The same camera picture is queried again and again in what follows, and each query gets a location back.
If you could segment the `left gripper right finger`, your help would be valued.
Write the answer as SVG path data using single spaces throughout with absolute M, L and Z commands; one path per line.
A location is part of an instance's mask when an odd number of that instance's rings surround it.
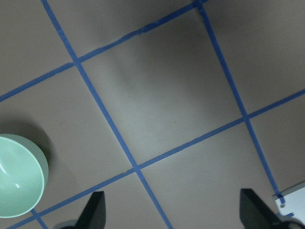
M 240 190 L 239 218 L 245 229 L 303 229 L 303 223 L 280 219 L 250 188 Z

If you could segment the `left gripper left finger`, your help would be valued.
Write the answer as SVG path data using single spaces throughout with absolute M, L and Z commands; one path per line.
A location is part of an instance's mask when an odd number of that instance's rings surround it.
M 106 225 L 106 204 L 104 191 L 93 192 L 82 213 L 75 223 L 66 221 L 55 229 L 103 229 Z

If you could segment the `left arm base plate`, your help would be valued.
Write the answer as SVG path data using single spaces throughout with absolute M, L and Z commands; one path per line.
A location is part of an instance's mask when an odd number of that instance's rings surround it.
M 305 220 L 305 182 L 298 183 L 281 192 L 284 203 L 273 195 L 278 213 L 282 216 L 290 216 L 300 221 Z

